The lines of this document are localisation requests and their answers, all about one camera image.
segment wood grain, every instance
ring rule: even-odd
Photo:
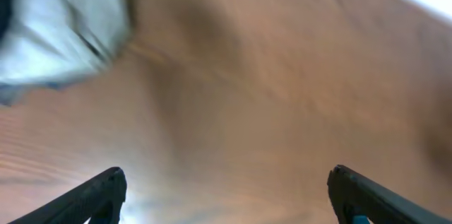
[[[452,218],[448,23],[404,0],[134,1],[112,70],[1,110],[0,221],[118,165],[125,223],[334,223],[338,163]]]

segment brown wooden surface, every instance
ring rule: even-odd
[[[118,165],[128,224],[334,223],[338,163],[452,218],[450,26],[403,0],[134,1],[112,70],[1,109],[0,222]]]

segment crumpled cloth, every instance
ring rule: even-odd
[[[105,70],[129,33],[126,0],[13,0],[0,40],[0,104]]]

